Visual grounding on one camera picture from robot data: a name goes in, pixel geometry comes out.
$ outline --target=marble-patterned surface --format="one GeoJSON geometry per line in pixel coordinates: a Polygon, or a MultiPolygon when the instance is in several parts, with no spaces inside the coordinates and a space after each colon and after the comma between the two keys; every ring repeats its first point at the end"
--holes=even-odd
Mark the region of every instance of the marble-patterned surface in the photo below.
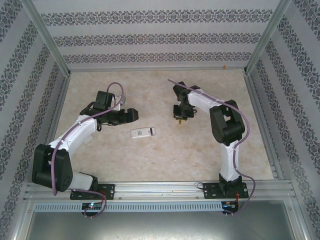
{"type": "MultiPolygon", "coordinates": [[[[73,73],[59,120],[56,138],[77,119],[111,82],[123,85],[124,108],[135,108],[139,120],[119,126],[103,126],[82,144],[71,159],[74,171],[97,176],[99,181],[205,181],[218,180],[220,144],[212,135],[210,117],[198,110],[194,118],[179,124],[173,118],[176,82],[198,85],[222,100],[233,99],[247,115],[251,134],[240,146],[239,169],[255,179],[273,179],[258,124],[240,70],[117,71],[73,73]],[[130,130],[155,127],[156,136],[131,139],[130,130]]],[[[121,90],[112,86],[111,93],[121,90]]]]}

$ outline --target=black mounting bracket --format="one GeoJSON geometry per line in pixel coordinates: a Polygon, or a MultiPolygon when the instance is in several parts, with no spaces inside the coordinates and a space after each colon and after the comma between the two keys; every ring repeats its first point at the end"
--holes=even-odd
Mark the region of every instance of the black mounting bracket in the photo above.
{"type": "Polygon", "coordinates": [[[234,180],[238,183],[228,182],[225,186],[225,182],[206,182],[203,183],[204,199],[235,199],[238,194],[239,199],[247,199],[249,197],[247,184],[241,181],[241,176],[234,180]]]}
{"type": "MultiPolygon", "coordinates": [[[[102,184],[97,185],[95,192],[102,193],[105,195],[107,200],[113,200],[115,196],[115,185],[114,184],[102,184]]],[[[71,191],[70,193],[71,200],[102,200],[103,198],[98,194],[92,194],[82,191],[71,191]]]]}

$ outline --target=floral border pattern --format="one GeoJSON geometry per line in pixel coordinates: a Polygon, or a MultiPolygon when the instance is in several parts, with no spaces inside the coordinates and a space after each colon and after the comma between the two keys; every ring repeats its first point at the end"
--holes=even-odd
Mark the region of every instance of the floral border pattern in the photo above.
{"type": "Polygon", "coordinates": [[[260,33],[160,33],[128,35],[56,36],[58,47],[143,44],[256,44],[260,33]]]}
{"type": "Polygon", "coordinates": [[[305,21],[310,26],[316,39],[320,41],[320,7],[315,0],[294,0],[296,7],[299,9],[305,21]]]}
{"type": "MultiPolygon", "coordinates": [[[[37,144],[38,135],[40,133],[45,114],[50,102],[51,95],[53,93],[55,84],[57,82],[57,77],[60,72],[60,69],[55,63],[53,65],[52,72],[50,73],[50,77],[48,79],[47,85],[43,92],[40,105],[38,107],[36,116],[33,121],[33,125],[31,127],[31,131],[27,138],[25,147],[23,149],[23,154],[19,161],[18,167],[16,169],[16,173],[14,174],[14,181],[12,182],[12,186],[9,191],[9,195],[7,196],[7,202],[4,204],[4,211],[1,213],[0,218],[0,239],[6,239],[6,234],[9,231],[9,226],[12,221],[12,217],[14,216],[14,210],[17,206],[17,201],[19,200],[19,195],[21,193],[21,188],[23,186],[23,182],[25,180],[29,164],[31,162],[35,146],[37,144]]],[[[61,84],[58,99],[60,97],[60,93],[62,91],[63,84],[61,84]]],[[[57,104],[54,107],[53,115],[55,114],[57,108],[57,104]]]]}
{"type": "Polygon", "coordinates": [[[313,191],[310,190],[310,183],[306,176],[306,172],[302,167],[300,157],[297,154],[297,150],[291,134],[289,132],[287,123],[285,121],[282,110],[280,109],[279,102],[277,100],[276,94],[271,85],[268,73],[262,63],[262,60],[259,59],[255,65],[260,81],[262,82],[264,92],[268,98],[269,105],[271,107],[273,117],[276,121],[281,140],[284,145],[284,149],[287,153],[287,157],[292,167],[292,172],[295,176],[295,179],[298,183],[299,190],[301,191],[301,196],[303,197],[303,202],[306,206],[307,212],[309,212],[309,219],[312,222],[312,227],[315,229],[315,234],[320,238],[320,212],[319,207],[317,206],[317,201],[313,196],[313,191]]]}
{"type": "Polygon", "coordinates": [[[287,74],[284,63],[282,62],[278,51],[272,40],[265,47],[266,52],[272,62],[274,71],[276,72],[279,82],[284,91],[284,95],[288,100],[289,105],[297,126],[300,128],[300,133],[305,141],[305,146],[308,148],[308,152],[311,155],[311,160],[313,160],[313,165],[317,169],[317,173],[320,175],[320,143],[317,142],[315,131],[312,129],[309,119],[306,116],[303,105],[299,100],[299,96],[296,93],[295,87],[292,84],[289,75],[287,74]]]}
{"type": "Polygon", "coordinates": [[[12,122],[9,124],[8,130],[6,131],[7,134],[3,138],[0,149],[0,180],[2,180],[2,175],[6,171],[6,165],[11,157],[13,147],[16,145],[16,140],[18,139],[21,127],[23,126],[23,122],[30,107],[30,102],[33,99],[49,55],[50,51],[47,46],[44,45],[35,62],[29,80],[24,87],[22,96],[19,100],[18,106],[16,107],[16,111],[14,112],[12,122]]]}
{"type": "Polygon", "coordinates": [[[258,97],[258,100],[259,100],[259,103],[260,103],[260,106],[261,106],[261,110],[262,110],[262,114],[263,114],[263,117],[264,117],[265,124],[266,124],[266,126],[267,126],[267,128],[268,128],[268,132],[269,132],[269,135],[270,135],[270,139],[271,139],[271,142],[272,142],[272,146],[273,146],[273,148],[274,148],[274,152],[275,152],[276,158],[278,159],[278,162],[279,162],[279,165],[280,165],[280,169],[281,169],[282,175],[283,175],[284,179],[286,179],[286,174],[285,174],[285,171],[284,171],[284,169],[283,169],[283,167],[282,167],[282,164],[281,164],[281,161],[280,161],[280,158],[279,158],[278,150],[277,150],[277,147],[276,147],[276,144],[275,144],[275,141],[274,141],[272,132],[271,132],[271,128],[270,128],[270,126],[269,126],[269,123],[268,123],[268,119],[267,119],[265,110],[264,110],[264,108],[263,108],[263,103],[262,103],[262,101],[261,101],[261,99],[260,99],[260,94],[259,94],[259,92],[258,92],[258,90],[257,90],[257,86],[256,86],[256,83],[255,83],[255,80],[254,80],[253,75],[250,74],[250,76],[251,76],[251,79],[252,79],[252,83],[253,83],[253,86],[254,86],[254,90],[255,90],[255,92],[256,92],[256,95],[257,95],[257,97],[258,97]]]}
{"type": "Polygon", "coordinates": [[[0,112],[2,106],[6,103],[6,98],[11,91],[13,83],[16,81],[16,77],[21,70],[23,63],[25,62],[31,46],[33,45],[38,31],[35,25],[30,21],[26,30],[16,46],[12,58],[3,71],[0,79],[0,112]]]}
{"type": "Polygon", "coordinates": [[[0,43],[23,8],[19,0],[7,0],[0,10],[0,43]]]}
{"type": "Polygon", "coordinates": [[[320,80],[319,73],[314,67],[313,62],[308,57],[305,48],[299,41],[297,34],[295,33],[293,27],[290,25],[288,18],[283,17],[277,26],[283,40],[286,43],[291,56],[294,58],[295,64],[300,70],[301,75],[304,77],[304,81],[309,88],[310,93],[315,103],[318,105],[320,110],[320,80]]]}
{"type": "Polygon", "coordinates": [[[148,10],[42,13],[48,27],[107,24],[267,23],[271,9],[148,10]]]}
{"type": "Polygon", "coordinates": [[[67,64],[248,61],[251,52],[160,52],[64,55],[67,64]]]}

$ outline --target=wall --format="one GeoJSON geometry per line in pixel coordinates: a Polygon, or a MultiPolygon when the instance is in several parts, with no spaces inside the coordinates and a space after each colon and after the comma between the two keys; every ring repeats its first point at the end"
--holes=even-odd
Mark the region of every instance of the wall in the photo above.
{"type": "Polygon", "coordinates": [[[72,71],[245,67],[279,0],[36,0],[72,71]]]}
{"type": "Polygon", "coordinates": [[[18,0],[0,1],[0,240],[9,236],[64,82],[18,0]]]}
{"type": "Polygon", "coordinates": [[[320,239],[319,17],[319,0],[292,1],[251,73],[312,239],[320,239]]]}

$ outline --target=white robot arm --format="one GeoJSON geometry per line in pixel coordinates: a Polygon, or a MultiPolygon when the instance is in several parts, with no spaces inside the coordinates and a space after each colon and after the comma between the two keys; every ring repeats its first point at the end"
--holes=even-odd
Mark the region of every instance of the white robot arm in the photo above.
{"type": "Polygon", "coordinates": [[[60,192],[64,192],[67,189],[95,191],[98,186],[97,177],[81,172],[74,172],[70,159],[86,138],[95,131],[101,131],[102,125],[116,126],[131,123],[139,119],[137,110],[128,108],[127,112],[125,112],[119,104],[115,109],[81,123],[84,119],[111,108],[111,106],[114,106],[118,102],[117,99],[113,93],[99,91],[96,100],[80,112],[80,116],[76,122],[65,133],[48,145],[39,144],[34,151],[32,181],[36,184],[52,188],[51,160],[54,149],[63,136],[74,125],[79,124],[67,135],[57,149],[54,158],[55,186],[56,190],[60,192]]]}
{"type": "MultiPolygon", "coordinates": [[[[218,104],[215,101],[212,101],[211,99],[195,91],[191,91],[187,96],[188,96],[188,102],[190,105],[195,106],[208,114],[210,113],[210,109],[212,109],[213,107],[221,106],[221,104],[218,104]]],[[[221,144],[222,160],[221,160],[220,174],[227,182],[236,180],[240,176],[235,171],[235,168],[233,165],[233,151],[237,142],[238,140],[233,141],[230,143],[229,146],[225,144],[221,144]]],[[[237,147],[237,151],[236,151],[235,164],[236,166],[239,165],[239,147],[237,147]]]]}
{"type": "MultiPolygon", "coordinates": [[[[234,147],[242,138],[245,132],[245,126],[239,113],[233,109],[226,107],[216,101],[213,101],[204,96],[203,90],[198,86],[192,86],[191,91],[182,86],[175,85],[175,92],[180,105],[173,106],[173,116],[177,120],[187,120],[193,118],[195,114],[194,107],[197,107],[204,112],[210,114],[211,129],[214,138],[221,144],[221,171],[219,175],[220,188],[226,193],[234,186],[238,186],[242,182],[242,177],[236,172],[233,164],[234,147]]],[[[225,103],[238,108],[234,100],[226,101],[225,103]]],[[[235,152],[235,165],[239,165],[239,147],[235,152]]]]}

